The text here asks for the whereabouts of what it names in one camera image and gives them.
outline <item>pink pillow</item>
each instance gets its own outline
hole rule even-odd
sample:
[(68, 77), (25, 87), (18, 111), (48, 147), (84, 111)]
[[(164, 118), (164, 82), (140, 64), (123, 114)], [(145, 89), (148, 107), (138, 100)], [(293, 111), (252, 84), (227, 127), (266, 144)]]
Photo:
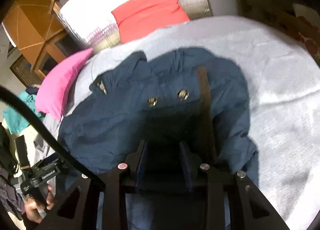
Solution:
[(58, 121), (68, 100), (69, 90), (89, 59), (92, 48), (77, 52), (55, 66), (43, 80), (36, 96), (38, 112), (49, 113)]

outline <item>foil insulation mat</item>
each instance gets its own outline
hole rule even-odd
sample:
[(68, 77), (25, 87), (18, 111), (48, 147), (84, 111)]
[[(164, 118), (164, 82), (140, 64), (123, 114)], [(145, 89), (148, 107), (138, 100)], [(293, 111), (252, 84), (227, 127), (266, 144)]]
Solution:
[[(83, 47), (100, 51), (120, 43), (119, 29), (111, 11), (129, 0), (69, 0), (58, 17)], [(178, 0), (190, 19), (211, 16), (207, 0)]]

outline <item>metal eyelet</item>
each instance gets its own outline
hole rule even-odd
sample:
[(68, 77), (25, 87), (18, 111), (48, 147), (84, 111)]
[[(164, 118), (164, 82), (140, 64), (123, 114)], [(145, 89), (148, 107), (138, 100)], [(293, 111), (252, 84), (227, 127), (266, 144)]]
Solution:
[(182, 100), (187, 100), (189, 96), (189, 92), (186, 91), (185, 89), (182, 89), (178, 92), (178, 98)]
[(158, 102), (158, 99), (156, 97), (152, 97), (148, 99), (148, 105), (149, 107), (154, 107)]

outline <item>gray bed sheet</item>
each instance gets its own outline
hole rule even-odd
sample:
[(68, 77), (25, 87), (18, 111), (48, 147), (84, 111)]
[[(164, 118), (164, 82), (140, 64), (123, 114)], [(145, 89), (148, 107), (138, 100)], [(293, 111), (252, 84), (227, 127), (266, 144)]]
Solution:
[[(307, 229), (320, 210), (320, 69), (286, 35), (241, 17), (208, 17), (162, 28), (92, 57), (73, 85), (67, 115), (90, 95), (97, 75), (133, 51), (152, 60), (179, 47), (204, 47), (235, 61), (248, 81), (249, 136), (259, 151), (259, 188), (291, 230)], [(60, 122), (45, 125), (58, 136)]]

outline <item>black cable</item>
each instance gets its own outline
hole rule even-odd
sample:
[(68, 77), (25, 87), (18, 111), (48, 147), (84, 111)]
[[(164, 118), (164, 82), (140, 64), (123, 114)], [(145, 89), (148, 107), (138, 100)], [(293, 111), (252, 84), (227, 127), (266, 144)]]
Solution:
[(100, 189), (104, 191), (105, 183), (92, 171), (82, 165), (70, 153), (68, 153), (47, 130), (42, 121), (32, 112), (29, 107), (23, 103), (15, 94), (0, 85), (0, 101), (14, 108), (20, 113), (43, 137), (43, 139), (52, 147), (65, 161), (72, 165), (79, 172), (88, 176)]

